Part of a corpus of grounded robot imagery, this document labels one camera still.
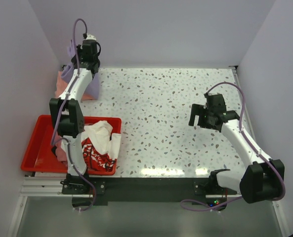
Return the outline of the purple t shirt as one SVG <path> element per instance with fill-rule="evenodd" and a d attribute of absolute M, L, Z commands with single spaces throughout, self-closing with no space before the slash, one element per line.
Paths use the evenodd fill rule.
<path fill-rule="evenodd" d="M 74 46 L 73 46 L 73 42 L 74 41 L 71 40 L 70 45 L 67 47 L 67 52 L 70 59 L 72 59 L 76 54 Z M 61 73 L 61 79 L 65 83 L 69 83 L 70 80 L 72 79 L 73 73 L 74 73 L 74 64 L 70 62 L 67 66 L 63 68 L 63 71 Z M 93 80 L 89 83 L 89 85 L 85 89 L 85 92 L 82 97 L 82 101 L 96 100 L 98 99 L 98 97 L 99 97 L 99 76 L 95 75 L 93 77 Z"/>

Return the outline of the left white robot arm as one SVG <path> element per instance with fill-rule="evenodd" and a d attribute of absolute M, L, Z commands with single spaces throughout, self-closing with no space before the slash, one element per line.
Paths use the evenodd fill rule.
<path fill-rule="evenodd" d="M 72 78 L 59 97 L 52 98 L 49 102 L 54 128 L 51 145 L 62 142 L 67 157 L 67 173 L 72 177 L 79 176 L 74 180 L 73 188 L 78 193 L 85 194 L 90 189 L 90 181 L 83 177 L 87 167 L 82 152 L 81 133 L 84 130 L 84 116 L 80 101 L 99 70 L 98 57 L 101 47 L 94 36 L 88 35 L 74 50 L 72 62 L 75 65 Z"/>

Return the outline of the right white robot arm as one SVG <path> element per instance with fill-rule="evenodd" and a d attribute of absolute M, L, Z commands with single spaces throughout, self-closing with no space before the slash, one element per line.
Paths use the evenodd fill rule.
<path fill-rule="evenodd" d="M 272 159 L 260 148 L 246 132 L 237 112 L 227 109 L 221 94 L 205 94 L 205 98 L 205 105 L 192 104 L 189 126 L 219 131 L 237 152 L 245 171 L 214 170 L 203 188 L 214 194 L 231 189 L 240 193 L 247 203 L 283 198 L 286 189 L 282 161 Z"/>

